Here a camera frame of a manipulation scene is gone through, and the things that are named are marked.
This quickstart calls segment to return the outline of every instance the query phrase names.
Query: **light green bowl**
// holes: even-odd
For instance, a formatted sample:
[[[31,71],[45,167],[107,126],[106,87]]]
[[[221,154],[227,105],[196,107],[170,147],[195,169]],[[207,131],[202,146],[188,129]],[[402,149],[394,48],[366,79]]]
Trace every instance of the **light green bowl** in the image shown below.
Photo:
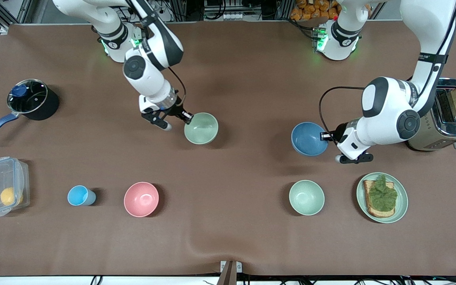
[[[388,218],[377,218],[367,211],[367,202],[365,201],[365,189],[363,187],[364,180],[373,180],[375,181],[380,177],[380,175],[384,175],[388,182],[393,182],[393,188],[397,191],[397,200],[395,201],[395,214]],[[362,208],[362,211],[371,219],[375,220],[376,222],[382,222],[384,224],[389,224],[392,222],[397,222],[400,220],[407,211],[407,193],[404,189],[404,186],[393,176],[388,175],[387,173],[369,173],[365,175],[360,182],[358,182],[358,186],[356,188],[356,199],[358,200],[358,205]]]
[[[291,186],[290,203],[299,214],[314,215],[323,208],[325,194],[315,182],[301,180]]]
[[[184,135],[193,144],[208,144],[215,139],[219,124],[214,116],[199,112],[193,116],[190,124],[184,125]]]

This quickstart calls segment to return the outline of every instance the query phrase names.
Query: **table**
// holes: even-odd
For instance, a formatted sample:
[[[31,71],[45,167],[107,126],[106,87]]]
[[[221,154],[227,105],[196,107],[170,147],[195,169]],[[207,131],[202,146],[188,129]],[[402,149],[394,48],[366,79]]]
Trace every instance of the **table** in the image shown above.
[[[0,36],[0,117],[23,79],[41,79],[61,98],[50,119],[0,130],[0,157],[27,162],[31,183],[31,205],[0,218],[0,276],[205,274],[221,260],[241,261],[248,274],[456,275],[453,148],[373,146],[373,162],[340,165],[333,145],[311,158],[290,143],[293,126],[319,121],[326,89],[412,74],[419,46],[403,23],[367,23],[342,62],[314,54],[289,23],[170,28],[185,49],[174,70],[188,89],[186,110],[220,123],[207,146],[189,143],[179,120],[164,132],[141,118],[122,65],[103,54],[89,26],[14,25]],[[456,38],[443,76],[456,78]],[[360,116],[360,92],[332,92],[324,113],[331,128]],[[395,224],[372,222],[358,208],[356,184],[374,171],[407,189],[409,209]],[[288,202],[303,179],[325,192],[315,216],[298,216]],[[123,207],[139,181],[161,195],[150,218]],[[96,191],[95,206],[68,204],[76,184]]]

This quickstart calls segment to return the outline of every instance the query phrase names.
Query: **bread slice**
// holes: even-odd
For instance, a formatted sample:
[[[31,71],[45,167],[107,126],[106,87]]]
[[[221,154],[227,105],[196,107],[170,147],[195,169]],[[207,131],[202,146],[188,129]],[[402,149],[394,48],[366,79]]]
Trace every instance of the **bread slice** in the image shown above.
[[[364,180],[363,181],[363,187],[365,189],[365,202],[367,204],[367,211],[369,214],[378,217],[378,218],[389,218],[395,214],[395,207],[391,209],[391,211],[388,212],[381,212],[376,209],[374,209],[371,205],[371,201],[369,199],[369,191],[371,190],[372,186],[374,185],[375,181],[371,180]],[[388,182],[387,181],[387,187],[393,189],[393,182]]]

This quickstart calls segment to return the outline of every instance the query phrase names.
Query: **toaster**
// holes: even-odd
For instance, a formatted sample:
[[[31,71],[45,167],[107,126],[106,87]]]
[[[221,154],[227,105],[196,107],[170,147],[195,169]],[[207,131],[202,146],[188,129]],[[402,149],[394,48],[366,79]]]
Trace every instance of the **toaster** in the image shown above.
[[[415,151],[432,152],[449,145],[456,149],[456,114],[452,112],[448,93],[456,88],[456,79],[440,78],[431,110],[420,119],[420,129],[408,140]]]

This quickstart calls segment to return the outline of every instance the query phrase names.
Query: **yellow fruit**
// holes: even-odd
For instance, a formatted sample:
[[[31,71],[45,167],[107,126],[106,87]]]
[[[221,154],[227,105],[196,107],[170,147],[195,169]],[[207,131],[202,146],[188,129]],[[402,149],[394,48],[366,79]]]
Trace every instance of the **yellow fruit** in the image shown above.
[[[22,203],[22,195],[20,195],[19,202],[17,203],[20,204]],[[9,206],[15,202],[15,193],[13,191],[13,187],[8,187],[5,188],[0,195],[1,202],[3,202],[3,205]]]

